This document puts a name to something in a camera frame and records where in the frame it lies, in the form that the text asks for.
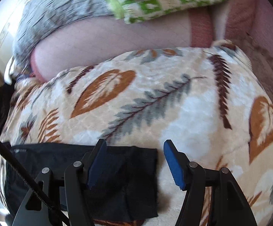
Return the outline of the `black pants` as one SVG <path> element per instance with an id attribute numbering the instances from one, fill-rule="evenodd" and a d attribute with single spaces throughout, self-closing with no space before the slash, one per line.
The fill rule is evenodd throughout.
<path id="1" fill-rule="evenodd" d="M 16 145 L 12 155 L 35 179 L 48 167 L 56 178 L 93 146 L 63 143 Z M 109 146 L 90 175 L 82 176 L 82 197 L 96 224 L 142 225 L 157 214 L 157 150 L 136 146 Z"/>

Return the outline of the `leaf pattern fleece blanket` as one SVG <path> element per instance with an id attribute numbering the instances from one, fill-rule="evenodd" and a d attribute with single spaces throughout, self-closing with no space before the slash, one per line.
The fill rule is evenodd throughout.
<path id="1" fill-rule="evenodd" d="M 227 166 L 258 225 L 273 221 L 273 58 L 253 41 L 121 54 L 15 85 L 0 135 L 156 148 L 170 139 L 207 168 Z"/>

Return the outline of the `pink quilted bed sheet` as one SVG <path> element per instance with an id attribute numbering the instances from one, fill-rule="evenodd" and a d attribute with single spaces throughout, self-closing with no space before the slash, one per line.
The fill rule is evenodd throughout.
<path id="1" fill-rule="evenodd" d="M 273 57 L 273 0 L 226 0 L 139 24 L 112 16 L 84 19 L 41 40 L 31 52 L 30 64 L 34 75 L 46 82 L 65 69 L 94 65 L 132 50 L 209 47 L 214 40 L 246 36 Z"/>

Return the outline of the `grey quilted pillow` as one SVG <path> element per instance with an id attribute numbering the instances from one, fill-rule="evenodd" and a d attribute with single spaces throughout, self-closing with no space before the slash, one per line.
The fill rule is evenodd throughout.
<path id="1" fill-rule="evenodd" d="M 15 74 L 31 73 L 32 50 L 57 29 L 83 19 L 109 15 L 106 0 L 30 0 L 13 41 Z"/>

